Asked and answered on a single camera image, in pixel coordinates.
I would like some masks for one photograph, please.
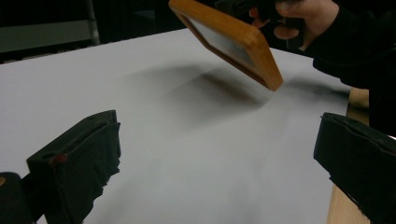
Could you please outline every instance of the white surface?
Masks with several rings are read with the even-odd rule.
[[[0,65],[0,171],[26,175],[28,156],[116,109],[120,174],[85,224],[325,223],[332,183],[313,149],[349,87],[273,53],[277,92],[187,30]]]

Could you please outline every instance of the finger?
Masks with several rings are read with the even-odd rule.
[[[306,18],[317,13],[315,4],[317,1],[276,1],[276,10],[283,16],[288,18]]]
[[[269,20],[266,21],[261,21],[260,19],[254,20],[253,23],[251,23],[253,26],[257,28],[262,28],[264,25],[266,25],[269,22]]]
[[[252,18],[259,18],[259,10],[256,7],[253,7],[248,12],[248,15]]]
[[[274,35],[279,39],[291,39],[299,34],[299,30],[286,27],[285,25],[278,25],[274,29]]]

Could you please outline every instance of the person's hand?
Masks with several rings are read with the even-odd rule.
[[[276,1],[276,10],[285,18],[304,19],[304,44],[300,49],[305,50],[315,38],[322,35],[332,25],[337,17],[339,6],[332,0]],[[258,28],[269,22],[259,19],[259,11],[256,7],[252,8],[249,14],[255,18],[252,24]],[[275,28],[274,33],[280,39],[290,39],[297,36],[299,31],[279,25]]]

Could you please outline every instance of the dark sleeve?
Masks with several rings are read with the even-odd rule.
[[[340,7],[332,26],[305,51],[314,67],[347,85],[396,95],[396,20]]]

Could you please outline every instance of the picture frame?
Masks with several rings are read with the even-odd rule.
[[[210,51],[271,91],[283,78],[262,32],[195,0],[170,0],[169,7]]]

